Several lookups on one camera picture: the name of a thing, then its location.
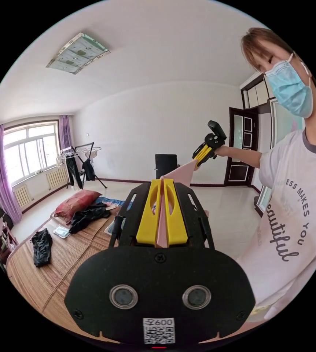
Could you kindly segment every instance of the bamboo mat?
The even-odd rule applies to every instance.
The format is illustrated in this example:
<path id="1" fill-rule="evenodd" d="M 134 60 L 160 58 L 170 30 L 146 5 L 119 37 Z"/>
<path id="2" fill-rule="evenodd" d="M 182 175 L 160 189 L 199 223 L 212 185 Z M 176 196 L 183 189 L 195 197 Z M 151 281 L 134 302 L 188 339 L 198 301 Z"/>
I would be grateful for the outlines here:
<path id="1" fill-rule="evenodd" d="M 51 217 L 35 230 L 11 253 L 6 263 L 7 275 L 24 299 L 44 317 L 63 328 L 79 335 L 115 342 L 102 336 L 94 337 L 77 327 L 67 311 L 64 298 L 70 281 L 78 267 L 92 255 L 109 246 L 110 236 L 105 228 L 114 220 L 93 221 L 86 229 L 63 239 L 53 234 L 58 225 L 64 226 L 61 218 Z M 51 262 L 41 268 L 33 264 L 33 244 L 31 237 L 36 231 L 47 228 L 53 239 Z"/>

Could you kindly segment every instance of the face mask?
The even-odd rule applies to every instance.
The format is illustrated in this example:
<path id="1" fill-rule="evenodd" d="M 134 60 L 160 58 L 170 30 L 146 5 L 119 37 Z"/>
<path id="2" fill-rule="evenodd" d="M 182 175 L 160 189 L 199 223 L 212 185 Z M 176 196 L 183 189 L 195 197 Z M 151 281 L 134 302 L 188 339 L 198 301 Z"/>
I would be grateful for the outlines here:
<path id="1" fill-rule="evenodd" d="M 301 81 L 290 64 L 293 55 L 292 53 L 289 60 L 278 62 L 265 75 L 279 104 L 295 116 L 308 118 L 313 110 L 311 78 L 309 78 L 309 86 Z M 306 66 L 302 62 L 301 64 L 309 76 Z"/>

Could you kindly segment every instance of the tile floor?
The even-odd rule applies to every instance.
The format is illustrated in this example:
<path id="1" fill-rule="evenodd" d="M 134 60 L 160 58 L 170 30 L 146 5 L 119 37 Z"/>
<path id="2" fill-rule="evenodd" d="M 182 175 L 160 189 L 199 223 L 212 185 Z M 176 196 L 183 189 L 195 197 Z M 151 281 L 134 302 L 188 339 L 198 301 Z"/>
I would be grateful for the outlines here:
<path id="1" fill-rule="evenodd" d="M 125 200 L 137 184 L 105 181 L 108 189 L 99 182 L 85 182 L 85 189 L 95 190 L 103 196 Z M 260 221 L 254 209 L 253 198 L 258 195 L 247 187 L 193 187 L 203 208 L 209 211 L 209 222 L 217 250 L 237 258 L 246 248 Z M 56 207 L 74 194 L 69 187 L 54 193 L 26 212 L 12 232 L 19 242 L 26 239 L 43 224 Z"/>

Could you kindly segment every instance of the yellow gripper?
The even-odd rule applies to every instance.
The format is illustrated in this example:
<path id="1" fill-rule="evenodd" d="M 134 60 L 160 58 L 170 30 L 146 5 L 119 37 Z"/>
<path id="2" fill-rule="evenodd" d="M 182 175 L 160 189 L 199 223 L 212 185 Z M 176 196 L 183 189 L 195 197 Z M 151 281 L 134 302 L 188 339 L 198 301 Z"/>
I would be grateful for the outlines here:
<path id="1" fill-rule="evenodd" d="M 162 209 L 162 211 L 165 211 L 167 245 L 169 247 L 171 245 L 185 244 L 188 239 L 187 232 L 173 180 L 163 180 L 163 193 L 165 209 Z M 161 180 L 152 180 L 136 235 L 137 243 L 156 246 L 161 207 L 160 194 Z M 154 203 L 156 203 L 156 208 L 153 214 L 152 207 Z"/>

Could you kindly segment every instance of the radiator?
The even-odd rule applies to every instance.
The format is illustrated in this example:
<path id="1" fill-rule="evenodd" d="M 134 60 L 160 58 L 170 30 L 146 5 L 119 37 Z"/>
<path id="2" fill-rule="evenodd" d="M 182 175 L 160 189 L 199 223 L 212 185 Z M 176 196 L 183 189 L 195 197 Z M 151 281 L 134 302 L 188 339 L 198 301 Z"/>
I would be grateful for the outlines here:
<path id="1" fill-rule="evenodd" d="M 31 199 L 29 190 L 26 185 L 21 186 L 20 188 L 14 191 L 15 198 L 19 204 L 20 208 L 25 207 L 27 204 L 31 203 L 33 199 Z"/>
<path id="2" fill-rule="evenodd" d="M 65 168 L 60 168 L 47 174 L 49 190 L 67 182 L 67 172 Z"/>

